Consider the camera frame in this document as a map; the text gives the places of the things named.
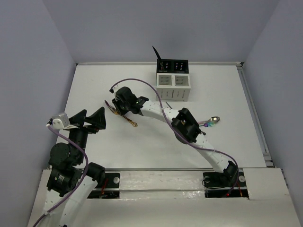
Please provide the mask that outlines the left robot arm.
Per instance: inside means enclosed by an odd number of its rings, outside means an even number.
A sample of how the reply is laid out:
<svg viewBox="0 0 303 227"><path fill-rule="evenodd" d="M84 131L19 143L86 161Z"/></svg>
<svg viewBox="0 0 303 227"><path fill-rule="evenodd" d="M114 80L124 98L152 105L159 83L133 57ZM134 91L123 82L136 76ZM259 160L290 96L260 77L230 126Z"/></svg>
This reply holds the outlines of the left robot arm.
<svg viewBox="0 0 303 227"><path fill-rule="evenodd" d="M88 135L106 128L105 109L86 114L85 109L71 118L59 113L46 125L65 142L56 143L50 150L51 172L36 227L71 227L89 194L106 179L105 168L89 162L85 152Z"/></svg>

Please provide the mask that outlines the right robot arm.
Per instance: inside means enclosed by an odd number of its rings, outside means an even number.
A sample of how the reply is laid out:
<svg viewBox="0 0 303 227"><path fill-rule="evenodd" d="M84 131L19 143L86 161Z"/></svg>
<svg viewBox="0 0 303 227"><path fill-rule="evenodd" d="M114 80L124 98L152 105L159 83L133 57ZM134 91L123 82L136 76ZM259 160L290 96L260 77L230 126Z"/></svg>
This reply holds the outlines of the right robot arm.
<svg viewBox="0 0 303 227"><path fill-rule="evenodd" d="M236 162L216 150L207 141L188 109L175 110L163 107L162 104L150 101L146 97L136 97L128 87L113 87L110 92L115 96L112 103L120 114L131 112L168 124L178 141L193 147L211 165L218 173L218 180L222 185L230 185L237 179L239 168Z"/></svg>

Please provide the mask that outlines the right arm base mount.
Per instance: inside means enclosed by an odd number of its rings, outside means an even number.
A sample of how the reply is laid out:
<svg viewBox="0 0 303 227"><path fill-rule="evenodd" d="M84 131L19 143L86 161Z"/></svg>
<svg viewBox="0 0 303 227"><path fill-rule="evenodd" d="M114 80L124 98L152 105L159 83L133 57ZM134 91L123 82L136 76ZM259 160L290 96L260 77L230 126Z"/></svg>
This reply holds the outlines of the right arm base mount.
<svg viewBox="0 0 303 227"><path fill-rule="evenodd" d="M230 191L234 183L228 182L221 173L204 172L201 184L205 189L206 198L248 198L244 172L239 172L237 184Z"/></svg>

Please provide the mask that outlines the black knife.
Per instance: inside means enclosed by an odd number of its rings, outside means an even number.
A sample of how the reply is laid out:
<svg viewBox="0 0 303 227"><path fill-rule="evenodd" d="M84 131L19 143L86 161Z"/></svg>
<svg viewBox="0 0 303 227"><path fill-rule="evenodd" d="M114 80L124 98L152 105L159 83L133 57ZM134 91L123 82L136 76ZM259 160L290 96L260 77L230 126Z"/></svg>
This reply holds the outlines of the black knife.
<svg viewBox="0 0 303 227"><path fill-rule="evenodd" d="M158 51L156 50L156 48L154 46L152 46L152 48L153 48L153 50L154 50L154 52L155 52L155 54L157 56L157 59L158 59L158 61L160 63L160 66L161 66L161 69L164 69L164 67L163 67L163 61L162 61L162 58L160 57L160 54L158 53Z"/></svg>

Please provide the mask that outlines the iridescent spoon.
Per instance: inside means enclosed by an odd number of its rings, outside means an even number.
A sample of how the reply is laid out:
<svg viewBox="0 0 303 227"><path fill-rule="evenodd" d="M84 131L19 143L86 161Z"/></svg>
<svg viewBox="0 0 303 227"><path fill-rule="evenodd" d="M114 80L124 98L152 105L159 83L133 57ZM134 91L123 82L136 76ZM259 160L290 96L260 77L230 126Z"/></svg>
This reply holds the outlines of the iridescent spoon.
<svg viewBox="0 0 303 227"><path fill-rule="evenodd" d="M220 121L220 117L219 116L213 116L210 119L206 120L206 121L200 121L198 122L200 127L212 127L215 124L217 124Z"/></svg>

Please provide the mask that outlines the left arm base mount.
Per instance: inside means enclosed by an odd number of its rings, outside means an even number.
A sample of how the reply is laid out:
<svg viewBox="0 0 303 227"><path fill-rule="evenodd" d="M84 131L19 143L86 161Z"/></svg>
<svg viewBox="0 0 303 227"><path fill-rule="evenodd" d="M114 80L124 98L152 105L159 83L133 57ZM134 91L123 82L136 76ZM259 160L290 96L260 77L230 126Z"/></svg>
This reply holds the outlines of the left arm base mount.
<svg viewBox="0 0 303 227"><path fill-rule="evenodd" d="M119 199L120 173L108 172L105 180L89 194L88 199Z"/></svg>

